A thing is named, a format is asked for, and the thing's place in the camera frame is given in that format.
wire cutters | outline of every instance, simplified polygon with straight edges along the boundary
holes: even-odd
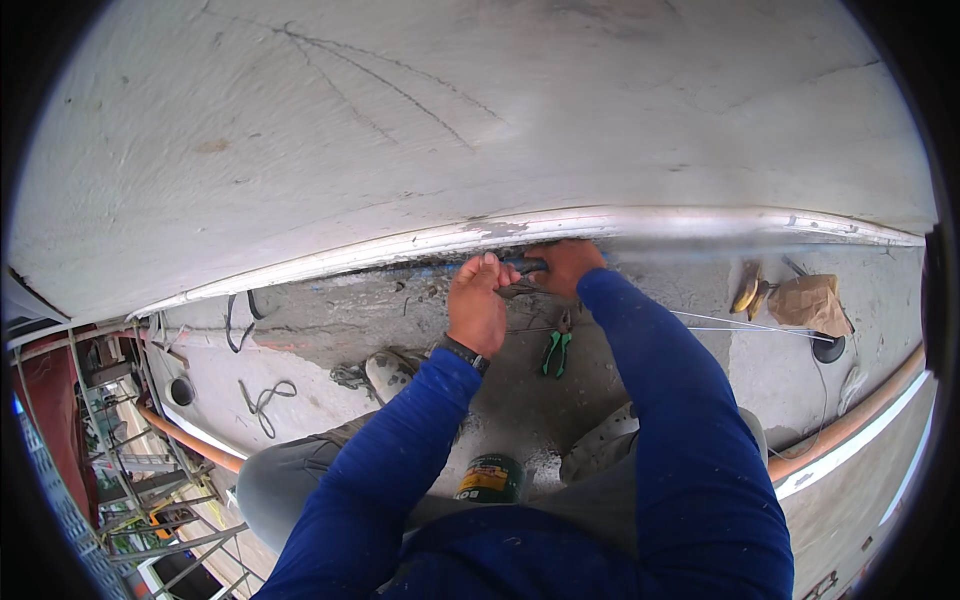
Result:
[[[570,310],[567,308],[564,309],[563,314],[560,316],[557,328],[550,333],[550,341],[547,343],[546,349],[543,352],[540,370],[543,371],[544,375],[550,374],[550,362],[554,354],[560,356],[560,366],[557,368],[555,376],[557,379],[560,379],[560,376],[564,374],[564,370],[566,369],[566,345],[573,339],[572,330],[573,324],[570,320]]]

can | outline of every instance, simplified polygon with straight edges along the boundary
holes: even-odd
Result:
[[[517,504],[526,468],[503,454],[478,456],[467,466],[454,498],[480,504]]]

orange conduit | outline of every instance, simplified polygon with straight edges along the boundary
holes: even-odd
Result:
[[[820,432],[820,439],[817,440],[816,444],[813,443],[814,440],[817,439],[816,436],[810,436],[780,453],[786,457],[786,459],[791,459],[792,457],[797,458],[786,460],[779,456],[772,457],[767,467],[771,481],[777,481],[800,470],[840,445],[840,443],[876,415],[881,408],[886,406],[906,389],[906,387],[917,378],[917,375],[923,372],[924,364],[924,346],[921,344],[917,346],[917,349],[913,351],[910,357],[900,365],[900,368],[897,369],[883,385],[877,388],[875,392],[870,394],[867,399],[857,404],[855,408],[840,419],[824,427],[823,431]],[[202,454],[217,465],[229,469],[234,473],[240,472],[240,467],[244,464],[243,459],[237,458],[229,452],[225,452],[203,440],[199,440],[173,423],[161,419],[147,408],[145,402],[148,397],[150,397],[150,393],[145,392],[143,396],[136,401],[136,409],[147,422],[181,444]]]
[[[924,371],[925,355],[924,345],[920,344],[917,349],[910,354],[900,368],[890,375],[883,385],[870,394],[865,400],[851,409],[849,413],[834,421],[829,426],[824,427],[820,432],[820,439],[816,435],[792,445],[782,451],[780,454],[787,459],[779,456],[771,457],[767,472],[770,474],[771,481],[777,481],[801,468],[809,465],[824,454],[833,450],[840,443],[844,442],[857,429],[871,420],[874,415],[880,412],[892,400],[896,400],[913,380]]]
[[[150,392],[144,392],[143,395],[136,400],[136,410],[140,412],[140,415],[146,419],[150,425],[156,427],[191,450],[202,454],[217,465],[229,469],[234,473],[240,472],[240,467],[242,467],[244,463],[242,458],[237,458],[214,445],[210,445],[203,440],[198,440],[173,423],[161,419],[160,416],[147,408],[146,402],[148,397],[150,397]]]

wristwatch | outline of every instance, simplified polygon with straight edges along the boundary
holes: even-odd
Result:
[[[480,376],[482,377],[485,372],[487,372],[487,367],[490,366],[490,361],[484,358],[483,356],[477,354],[470,348],[467,348],[460,342],[450,338],[450,336],[444,334],[444,338],[437,344],[437,348],[445,348],[460,358],[466,360],[471,367],[474,367]]]

blue long sleeve shirt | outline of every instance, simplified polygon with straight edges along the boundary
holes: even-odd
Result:
[[[577,292],[640,422],[638,560],[523,506],[443,517],[401,547],[481,383],[440,348],[345,445],[256,597],[367,598],[394,578],[384,597],[789,598],[786,522],[720,365],[619,274],[595,269]]]

